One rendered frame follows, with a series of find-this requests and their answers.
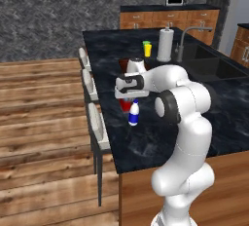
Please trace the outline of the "wooden cupboard with dark top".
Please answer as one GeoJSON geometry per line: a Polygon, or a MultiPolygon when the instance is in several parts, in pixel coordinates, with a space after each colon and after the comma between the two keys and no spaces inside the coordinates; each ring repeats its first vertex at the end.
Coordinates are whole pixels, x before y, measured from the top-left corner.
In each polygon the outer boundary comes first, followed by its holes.
{"type": "Polygon", "coordinates": [[[231,59],[249,68],[249,23],[239,23],[231,50],[231,59]]]}

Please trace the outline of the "white paper towel roll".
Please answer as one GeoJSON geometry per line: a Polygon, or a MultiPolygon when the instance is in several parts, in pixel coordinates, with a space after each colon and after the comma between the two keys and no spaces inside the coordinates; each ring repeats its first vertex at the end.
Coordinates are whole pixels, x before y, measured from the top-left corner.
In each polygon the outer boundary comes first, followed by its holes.
{"type": "Polygon", "coordinates": [[[161,62],[171,61],[171,50],[174,30],[166,27],[160,31],[157,60],[161,62]]]}

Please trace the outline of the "black sink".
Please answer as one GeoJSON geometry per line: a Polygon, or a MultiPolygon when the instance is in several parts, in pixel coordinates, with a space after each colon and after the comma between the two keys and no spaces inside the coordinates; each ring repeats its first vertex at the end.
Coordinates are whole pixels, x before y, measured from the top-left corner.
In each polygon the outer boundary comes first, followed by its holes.
{"type": "Polygon", "coordinates": [[[193,78],[200,82],[248,77],[244,71],[215,56],[198,44],[184,46],[181,64],[193,78]]]}

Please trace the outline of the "white cushioned stool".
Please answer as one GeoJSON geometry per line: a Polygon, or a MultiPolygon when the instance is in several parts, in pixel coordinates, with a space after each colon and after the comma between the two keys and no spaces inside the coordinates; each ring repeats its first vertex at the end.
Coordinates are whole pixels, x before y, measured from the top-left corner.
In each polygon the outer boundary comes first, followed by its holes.
{"type": "Polygon", "coordinates": [[[111,154],[111,146],[102,113],[92,102],[88,105],[88,111],[93,150],[93,172],[97,175],[98,205],[101,206],[103,156],[111,154]]]}
{"type": "Polygon", "coordinates": [[[93,78],[87,69],[82,70],[83,85],[90,101],[98,101],[98,94],[93,78]]]}
{"type": "Polygon", "coordinates": [[[79,49],[79,57],[80,57],[80,61],[81,61],[82,66],[86,70],[91,71],[91,66],[90,66],[90,63],[89,63],[89,57],[88,57],[86,51],[83,48],[79,49]]]}

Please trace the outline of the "grey sink tap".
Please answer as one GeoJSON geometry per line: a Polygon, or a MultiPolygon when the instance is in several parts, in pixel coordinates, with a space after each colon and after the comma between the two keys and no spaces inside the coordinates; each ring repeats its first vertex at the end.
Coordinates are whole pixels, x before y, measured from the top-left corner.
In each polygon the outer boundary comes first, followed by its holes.
{"type": "Polygon", "coordinates": [[[207,31],[211,32],[213,30],[213,28],[212,27],[205,27],[205,26],[189,26],[189,27],[187,27],[182,33],[180,44],[175,49],[175,52],[177,53],[177,58],[176,58],[177,62],[181,62],[183,59],[184,39],[185,39],[186,33],[190,30],[207,30],[207,31]]]}

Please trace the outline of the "dark red container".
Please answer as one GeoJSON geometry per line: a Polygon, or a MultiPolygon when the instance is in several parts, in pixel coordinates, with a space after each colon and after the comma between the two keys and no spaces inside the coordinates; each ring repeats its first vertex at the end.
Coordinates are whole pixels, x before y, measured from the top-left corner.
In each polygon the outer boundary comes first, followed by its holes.
{"type": "MultiPolygon", "coordinates": [[[[123,73],[126,72],[127,64],[128,64],[128,58],[121,58],[121,59],[119,60],[119,65],[120,65],[121,70],[122,70],[123,73]]],[[[149,65],[148,63],[145,63],[145,68],[146,68],[147,70],[150,70],[150,69],[151,69],[151,67],[150,67],[150,65],[149,65]]]]}

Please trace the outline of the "red cup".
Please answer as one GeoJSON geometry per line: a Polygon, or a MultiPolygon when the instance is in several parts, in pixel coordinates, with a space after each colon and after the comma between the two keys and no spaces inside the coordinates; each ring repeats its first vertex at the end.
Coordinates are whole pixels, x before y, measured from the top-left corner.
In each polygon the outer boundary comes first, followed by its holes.
{"type": "Polygon", "coordinates": [[[121,106],[124,113],[129,112],[132,102],[133,102],[132,98],[121,98],[119,100],[120,106],[121,106]]]}

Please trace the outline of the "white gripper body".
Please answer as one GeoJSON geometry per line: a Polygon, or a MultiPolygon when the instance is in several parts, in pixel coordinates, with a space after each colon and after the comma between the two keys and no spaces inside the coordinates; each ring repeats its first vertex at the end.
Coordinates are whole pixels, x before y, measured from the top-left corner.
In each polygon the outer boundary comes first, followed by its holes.
{"type": "Polygon", "coordinates": [[[121,93],[118,88],[115,86],[115,98],[138,98],[138,97],[146,97],[150,94],[149,91],[128,91],[126,93],[121,93]]]}

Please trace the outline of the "wooden base cupboards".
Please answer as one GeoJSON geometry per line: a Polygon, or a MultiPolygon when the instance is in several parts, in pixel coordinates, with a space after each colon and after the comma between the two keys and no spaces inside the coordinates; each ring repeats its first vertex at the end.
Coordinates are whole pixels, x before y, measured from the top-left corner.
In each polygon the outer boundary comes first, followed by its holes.
{"type": "Polygon", "coordinates": [[[120,29],[177,27],[185,30],[189,26],[212,27],[212,31],[189,30],[188,34],[211,45],[218,20],[219,10],[156,11],[121,13],[120,29]]]}

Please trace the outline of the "white bottle with blue label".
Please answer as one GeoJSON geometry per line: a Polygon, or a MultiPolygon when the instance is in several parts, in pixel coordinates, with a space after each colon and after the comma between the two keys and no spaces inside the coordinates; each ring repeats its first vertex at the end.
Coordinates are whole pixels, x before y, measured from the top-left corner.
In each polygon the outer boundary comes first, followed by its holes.
{"type": "Polygon", "coordinates": [[[138,100],[135,99],[130,106],[129,114],[128,114],[128,123],[131,126],[136,126],[138,124],[138,117],[139,117],[139,105],[138,100]]]}

